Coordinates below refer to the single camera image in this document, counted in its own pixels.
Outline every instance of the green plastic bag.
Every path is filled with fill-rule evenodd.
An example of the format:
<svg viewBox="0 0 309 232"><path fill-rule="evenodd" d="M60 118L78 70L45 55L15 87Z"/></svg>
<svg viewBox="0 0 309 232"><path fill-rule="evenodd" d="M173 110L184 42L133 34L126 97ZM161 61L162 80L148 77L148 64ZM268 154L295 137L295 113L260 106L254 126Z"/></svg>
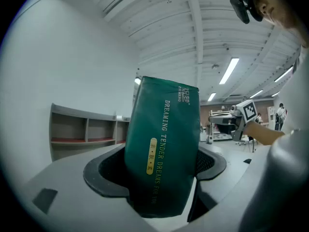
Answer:
<svg viewBox="0 0 309 232"><path fill-rule="evenodd" d="M183 212L195 175L199 110L198 88L142 78L125 148L130 199L142 217Z"/></svg>

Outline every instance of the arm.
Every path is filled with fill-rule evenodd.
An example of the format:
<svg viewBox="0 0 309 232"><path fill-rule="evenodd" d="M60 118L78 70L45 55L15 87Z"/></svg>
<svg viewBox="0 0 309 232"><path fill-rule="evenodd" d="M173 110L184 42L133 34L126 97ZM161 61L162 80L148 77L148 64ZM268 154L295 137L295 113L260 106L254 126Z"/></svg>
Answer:
<svg viewBox="0 0 309 232"><path fill-rule="evenodd" d="M244 134L253 137L263 145L272 145L277 138L285 135L282 131L268 129L253 121L247 124Z"/></svg>

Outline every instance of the yellow label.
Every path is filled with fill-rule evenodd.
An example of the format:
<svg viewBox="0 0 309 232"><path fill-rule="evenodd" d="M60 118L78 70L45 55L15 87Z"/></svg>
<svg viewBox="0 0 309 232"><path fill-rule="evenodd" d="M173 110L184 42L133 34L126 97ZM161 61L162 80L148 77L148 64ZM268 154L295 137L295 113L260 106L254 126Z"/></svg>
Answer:
<svg viewBox="0 0 309 232"><path fill-rule="evenodd" d="M157 143L157 139L153 137L150 140L148 162L147 162L147 168L146 168L146 173L149 175L153 174L154 172L156 143Z"/></svg>

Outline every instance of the fluorescent light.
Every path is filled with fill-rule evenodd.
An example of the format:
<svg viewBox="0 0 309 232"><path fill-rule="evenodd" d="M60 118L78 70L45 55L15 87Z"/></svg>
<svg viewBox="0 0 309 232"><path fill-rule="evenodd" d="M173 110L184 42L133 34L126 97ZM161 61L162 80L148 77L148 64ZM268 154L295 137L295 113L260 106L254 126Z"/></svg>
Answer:
<svg viewBox="0 0 309 232"><path fill-rule="evenodd" d="M291 68L289 68L284 74L282 74L280 77L278 77L275 80L275 83L278 82L281 78L283 78L287 73L289 73L291 70L293 69L293 66Z"/></svg>
<svg viewBox="0 0 309 232"><path fill-rule="evenodd" d="M230 64L228 65L228 68L224 74L224 76L222 77L221 81L219 84L224 84L226 83L226 81L228 80L228 78L230 77L230 75L232 74L233 70L235 69L237 63L239 61L239 58L232 58Z"/></svg>
<svg viewBox="0 0 309 232"><path fill-rule="evenodd" d="M210 95L208 101L210 102L210 101L213 99L213 97L214 97L215 95L216 95L216 93L212 93L212 94Z"/></svg>
<svg viewBox="0 0 309 232"><path fill-rule="evenodd" d="M263 92L263 90L258 91L256 94L252 95L252 96L250 97L250 99L253 98L254 96L257 96L259 93L262 93L262 92Z"/></svg>
<svg viewBox="0 0 309 232"><path fill-rule="evenodd" d="M137 77L137 78L135 78L135 82L138 84L138 85L140 85L140 79Z"/></svg>
<svg viewBox="0 0 309 232"><path fill-rule="evenodd" d="M279 94L279 92L278 93L276 93L276 94L274 94L274 95L272 95L272 97L274 97L274 96L276 96L276 95L278 95Z"/></svg>

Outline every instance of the red shelf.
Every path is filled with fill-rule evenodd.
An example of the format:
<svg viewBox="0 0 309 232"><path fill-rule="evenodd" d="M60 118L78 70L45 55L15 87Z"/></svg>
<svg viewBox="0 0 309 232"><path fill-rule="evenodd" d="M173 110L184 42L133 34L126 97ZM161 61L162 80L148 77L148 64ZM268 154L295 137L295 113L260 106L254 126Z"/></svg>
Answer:
<svg viewBox="0 0 309 232"><path fill-rule="evenodd" d="M60 143L85 143L84 139L74 139L74 138L59 138L53 137L52 142L60 142Z"/></svg>
<svg viewBox="0 0 309 232"><path fill-rule="evenodd" d="M104 137L104 138L89 138L88 142L104 142L104 141L112 141L113 138L111 137Z"/></svg>

